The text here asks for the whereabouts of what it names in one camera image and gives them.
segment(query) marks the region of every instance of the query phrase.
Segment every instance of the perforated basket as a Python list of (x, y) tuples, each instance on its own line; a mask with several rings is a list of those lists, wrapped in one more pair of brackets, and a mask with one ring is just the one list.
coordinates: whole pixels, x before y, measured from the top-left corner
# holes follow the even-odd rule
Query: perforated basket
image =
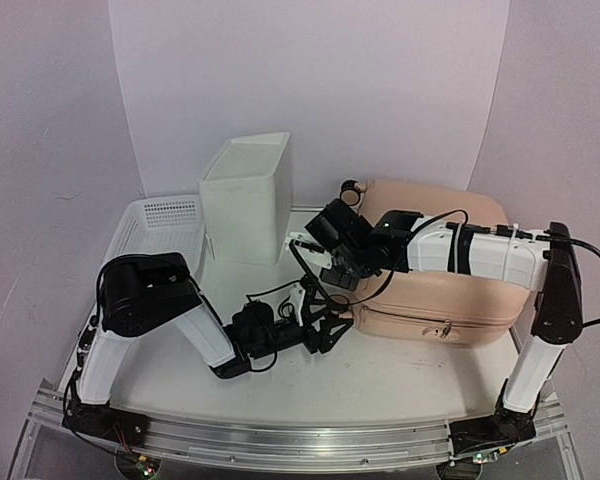
[(194, 274), (200, 265), (204, 224), (199, 195), (149, 198), (131, 203), (105, 257), (129, 253), (181, 253)]

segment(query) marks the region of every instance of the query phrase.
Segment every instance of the white wall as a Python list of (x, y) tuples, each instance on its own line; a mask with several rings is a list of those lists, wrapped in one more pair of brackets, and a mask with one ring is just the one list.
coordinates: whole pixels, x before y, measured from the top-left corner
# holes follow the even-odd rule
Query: white wall
[(342, 180), (466, 188), (507, 0), (111, 0), (147, 195), (196, 188), (230, 137), (292, 132), (295, 202)]
[[(511, 3), (492, 113), (471, 190), (533, 228), (557, 220), (600, 248), (600, 1)], [(600, 263), (578, 251), (586, 318)], [(586, 478), (600, 479), (600, 326), (556, 374)]]
[(0, 1), (0, 478), (140, 188), (106, 0)]

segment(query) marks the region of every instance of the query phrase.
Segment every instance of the metal frame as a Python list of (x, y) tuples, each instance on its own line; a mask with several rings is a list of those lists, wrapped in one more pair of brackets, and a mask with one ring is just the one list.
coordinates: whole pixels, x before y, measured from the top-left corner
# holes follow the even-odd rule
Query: metal frame
[[(532, 442), (558, 437), (568, 479), (581, 479), (559, 402), (541, 403), (535, 424), (538, 435)], [(23, 478), (41, 425), (64, 430), (59, 392), (40, 389), (36, 395), (9, 478)], [(447, 420), (327, 428), (267, 426), (152, 414), (146, 447), (137, 450), (150, 456), (209, 467), (280, 473), (356, 473), (446, 462), (451, 456), (448, 434)]]

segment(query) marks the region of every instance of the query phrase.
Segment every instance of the white bin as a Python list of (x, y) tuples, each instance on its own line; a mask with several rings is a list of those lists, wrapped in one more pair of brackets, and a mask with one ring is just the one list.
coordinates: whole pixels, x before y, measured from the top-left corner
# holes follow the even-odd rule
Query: white bin
[(227, 141), (199, 182), (214, 258), (274, 265), (291, 212), (287, 132)]

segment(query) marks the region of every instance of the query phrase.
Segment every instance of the zipper pull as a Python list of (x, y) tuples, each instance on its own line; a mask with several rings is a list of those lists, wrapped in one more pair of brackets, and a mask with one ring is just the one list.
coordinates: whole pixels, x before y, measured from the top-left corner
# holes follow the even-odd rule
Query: zipper pull
[(447, 320), (444, 322), (444, 330), (442, 330), (442, 333), (440, 334), (440, 338), (447, 338), (449, 336), (449, 334), (451, 333), (451, 329), (453, 328), (453, 323), (451, 323), (451, 320)]

